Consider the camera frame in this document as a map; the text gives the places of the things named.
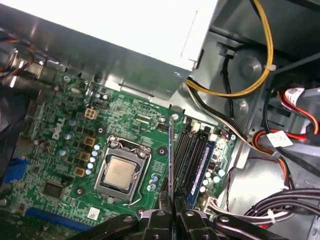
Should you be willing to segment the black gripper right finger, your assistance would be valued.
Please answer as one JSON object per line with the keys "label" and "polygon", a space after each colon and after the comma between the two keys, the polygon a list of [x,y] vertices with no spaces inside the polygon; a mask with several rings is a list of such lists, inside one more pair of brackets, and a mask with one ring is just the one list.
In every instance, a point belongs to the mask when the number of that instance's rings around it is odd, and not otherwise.
{"label": "black gripper right finger", "polygon": [[178,240],[284,240],[285,237],[237,217],[221,214],[211,222],[202,211],[187,208],[182,195],[174,197]]}

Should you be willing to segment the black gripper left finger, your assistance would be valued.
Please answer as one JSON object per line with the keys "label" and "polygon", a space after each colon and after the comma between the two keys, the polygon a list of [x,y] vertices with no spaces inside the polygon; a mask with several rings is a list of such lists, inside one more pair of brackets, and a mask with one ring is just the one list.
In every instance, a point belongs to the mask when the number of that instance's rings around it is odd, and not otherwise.
{"label": "black gripper left finger", "polygon": [[71,240],[170,240],[172,237],[172,203],[168,191],[158,197],[159,208],[146,210],[141,219],[121,214],[80,232]]}

